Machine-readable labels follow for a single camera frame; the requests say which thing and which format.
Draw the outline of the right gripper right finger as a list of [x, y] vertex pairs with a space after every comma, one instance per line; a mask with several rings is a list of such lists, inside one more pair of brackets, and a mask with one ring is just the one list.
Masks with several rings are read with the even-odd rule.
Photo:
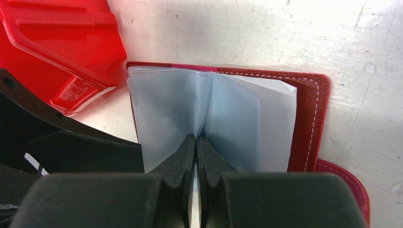
[[324, 160], [317, 172], [241, 172], [199, 138], [202, 228], [366, 228], [369, 197], [347, 170]]

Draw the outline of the red leather card holder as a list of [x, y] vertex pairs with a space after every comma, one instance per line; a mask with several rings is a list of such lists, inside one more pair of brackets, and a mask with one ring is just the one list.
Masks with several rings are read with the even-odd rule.
[[[207, 139], [241, 172], [318, 171], [330, 94], [326, 75], [136, 62], [126, 67], [146, 173], [189, 134], [196, 142]], [[193, 186], [200, 210], [197, 160], [196, 146]]]

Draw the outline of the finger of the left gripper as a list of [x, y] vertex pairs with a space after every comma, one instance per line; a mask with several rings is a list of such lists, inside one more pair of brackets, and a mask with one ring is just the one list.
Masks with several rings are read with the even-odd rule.
[[143, 172], [141, 146], [65, 117], [0, 71], [0, 202], [18, 205], [44, 174]]

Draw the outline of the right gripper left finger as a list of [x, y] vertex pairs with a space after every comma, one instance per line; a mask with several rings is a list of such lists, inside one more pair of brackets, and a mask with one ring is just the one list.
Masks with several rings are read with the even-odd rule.
[[51, 174], [29, 189], [12, 228], [188, 228], [196, 140], [146, 174]]

